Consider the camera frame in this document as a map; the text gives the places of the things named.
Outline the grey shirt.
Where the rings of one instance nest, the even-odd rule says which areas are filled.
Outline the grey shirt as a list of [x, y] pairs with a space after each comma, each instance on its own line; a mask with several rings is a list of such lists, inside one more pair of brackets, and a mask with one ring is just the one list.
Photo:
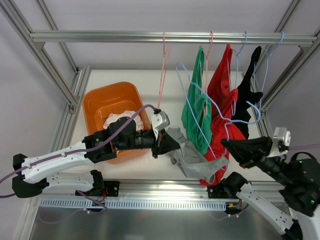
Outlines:
[[215, 174], [229, 164], [229, 160], [224, 156], [207, 161], [179, 128], [168, 128], [167, 133], [179, 143], [179, 149], [172, 150], [167, 155], [171, 163], [177, 165], [187, 178], [205, 180], [212, 184], [218, 179]]

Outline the white tank top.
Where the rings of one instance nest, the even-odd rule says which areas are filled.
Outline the white tank top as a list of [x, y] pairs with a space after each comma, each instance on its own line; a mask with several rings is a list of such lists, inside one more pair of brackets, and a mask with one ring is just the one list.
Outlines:
[[[123, 113], [111, 113], [106, 120], [104, 121], [103, 128], [107, 129], [108, 126], [112, 123], [115, 123], [118, 119], [122, 117], [130, 118], [134, 115], [135, 111], [125, 110]], [[144, 123], [139, 115], [137, 115], [134, 119], [134, 122], [136, 124], [136, 130], [141, 131], [144, 129]]]

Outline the pink wire hanger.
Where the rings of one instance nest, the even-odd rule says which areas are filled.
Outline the pink wire hanger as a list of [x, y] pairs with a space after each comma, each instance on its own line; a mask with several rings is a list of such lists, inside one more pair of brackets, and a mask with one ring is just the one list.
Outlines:
[[166, 32], [163, 32], [163, 38], [162, 38], [162, 67], [161, 67], [161, 74], [160, 74], [160, 83], [159, 83], [159, 91], [158, 91], [158, 100], [157, 100], [157, 108], [159, 109], [161, 106], [161, 100], [163, 96], [164, 91], [164, 85], [165, 85], [165, 79], [167, 74], [167, 65], [168, 60], [171, 53], [171, 44], [166, 43]]

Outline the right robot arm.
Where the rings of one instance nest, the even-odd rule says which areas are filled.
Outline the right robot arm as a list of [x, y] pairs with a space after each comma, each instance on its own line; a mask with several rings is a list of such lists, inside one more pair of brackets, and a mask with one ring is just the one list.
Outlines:
[[279, 193], [294, 213], [285, 214], [258, 193], [241, 174], [232, 172], [222, 180], [223, 193], [239, 198], [263, 216], [284, 240], [318, 240], [320, 238], [320, 164], [310, 153], [290, 162], [281, 159], [289, 147], [283, 140], [260, 137], [249, 140], [222, 139], [221, 144], [243, 169], [258, 167], [284, 188]]

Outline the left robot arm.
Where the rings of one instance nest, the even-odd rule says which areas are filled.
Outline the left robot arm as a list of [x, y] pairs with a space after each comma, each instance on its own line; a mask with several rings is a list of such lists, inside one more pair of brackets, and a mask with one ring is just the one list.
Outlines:
[[12, 190], [18, 198], [31, 198], [53, 190], [71, 190], [79, 196], [99, 197], [107, 192], [102, 173], [65, 173], [73, 167], [96, 164], [117, 158], [117, 152], [150, 149], [157, 158], [180, 148], [179, 143], [165, 129], [136, 130], [136, 123], [121, 117], [107, 129], [86, 136], [65, 149], [38, 157], [21, 153], [13, 156], [16, 176]]

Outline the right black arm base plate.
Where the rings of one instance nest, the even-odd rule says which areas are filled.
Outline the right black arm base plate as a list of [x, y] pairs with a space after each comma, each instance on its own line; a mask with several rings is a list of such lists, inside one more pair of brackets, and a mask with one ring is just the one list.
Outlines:
[[237, 193], [241, 188], [248, 184], [247, 180], [233, 181], [224, 178], [215, 186], [207, 186], [209, 199], [237, 199]]

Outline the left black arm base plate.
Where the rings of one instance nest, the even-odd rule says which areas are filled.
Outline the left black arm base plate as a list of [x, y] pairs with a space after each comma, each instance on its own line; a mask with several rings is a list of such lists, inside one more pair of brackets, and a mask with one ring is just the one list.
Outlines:
[[83, 194], [89, 197], [118, 197], [119, 189], [119, 181], [104, 180], [100, 183], [94, 183], [93, 188], [83, 191]]

